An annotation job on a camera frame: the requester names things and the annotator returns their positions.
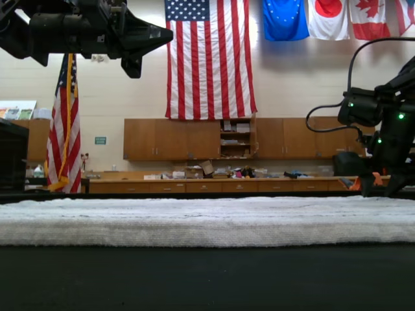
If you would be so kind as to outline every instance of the white towel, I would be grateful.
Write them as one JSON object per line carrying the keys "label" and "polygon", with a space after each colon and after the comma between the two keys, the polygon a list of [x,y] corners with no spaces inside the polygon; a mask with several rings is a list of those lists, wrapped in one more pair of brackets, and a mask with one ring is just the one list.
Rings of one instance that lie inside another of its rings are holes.
{"label": "white towel", "polygon": [[415,201],[354,196],[0,205],[0,245],[225,248],[341,242],[415,242]]}

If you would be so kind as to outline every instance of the drawer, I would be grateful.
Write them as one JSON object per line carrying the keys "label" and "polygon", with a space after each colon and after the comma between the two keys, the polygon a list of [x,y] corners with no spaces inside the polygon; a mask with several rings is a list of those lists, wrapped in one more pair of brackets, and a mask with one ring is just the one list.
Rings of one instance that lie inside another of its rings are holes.
{"label": "drawer", "polygon": [[91,183],[90,193],[148,193],[148,183]]}
{"label": "drawer", "polygon": [[186,185],[186,192],[222,192],[222,183],[192,183]]}
{"label": "drawer", "polygon": [[295,181],[294,191],[327,191],[329,184],[327,181]]}
{"label": "drawer", "polygon": [[231,181],[222,183],[223,192],[257,192],[257,183],[254,181]]}
{"label": "drawer", "polygon": [[277,192],[277,191],[293,191],[294,182],[292,181],[260,181],[258,183],[259,192]]}
{"label": "drawer", "polygon": [[155,193],[181,193],[186,192],[184,183],[155,182],[150,184],[150,192]]}

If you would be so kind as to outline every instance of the hanging flag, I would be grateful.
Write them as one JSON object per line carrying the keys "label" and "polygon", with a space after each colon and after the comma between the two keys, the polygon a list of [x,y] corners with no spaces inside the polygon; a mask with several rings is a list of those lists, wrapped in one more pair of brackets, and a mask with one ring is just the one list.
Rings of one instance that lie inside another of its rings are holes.
{"label": "hanging flag", "polygon": [[356,39],[390,37],[386,24],[385,0],[350,0],[350,19]]}
{"label": "hanging flag", "polygon": [[263,0],[265,38],[295,41],[309,36],[303,0]]}
{"label": "hanging flag", "polygon": [[80,192],[81,164],[77,59],[75,54],[65,54],[47,140],[45,172],[49,189]]}
{"label": "hanging flag", "polygon": [[252,84],[249,0],[165,0],[169,119],[249,117]]}
{"label": "hanging flag", "polygon": [[346,0],[309,0],[309,32],[323,40],[350,39]]}
{"label": "hanging flag", "polygon": [[411,25],[415,25],[415,0],[395,0],[399,34],[402,36]]}

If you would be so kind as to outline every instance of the european union flag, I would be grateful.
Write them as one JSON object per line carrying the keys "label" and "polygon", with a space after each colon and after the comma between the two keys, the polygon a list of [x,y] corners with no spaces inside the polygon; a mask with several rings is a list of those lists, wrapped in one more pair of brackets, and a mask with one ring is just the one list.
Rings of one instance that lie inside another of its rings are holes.
{"label": "european union flag", "polygon": [[309,36],[303,0],[263,0],[265,38],[295,41]]}

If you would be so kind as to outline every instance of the white flag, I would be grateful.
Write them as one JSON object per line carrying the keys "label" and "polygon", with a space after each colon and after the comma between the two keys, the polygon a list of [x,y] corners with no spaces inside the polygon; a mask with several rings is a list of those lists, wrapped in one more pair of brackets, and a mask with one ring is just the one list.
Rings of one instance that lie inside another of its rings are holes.
{"label": "white flag", "polygon": [[322,40],[350,39],[346,0],[309,0],[309,32]]}

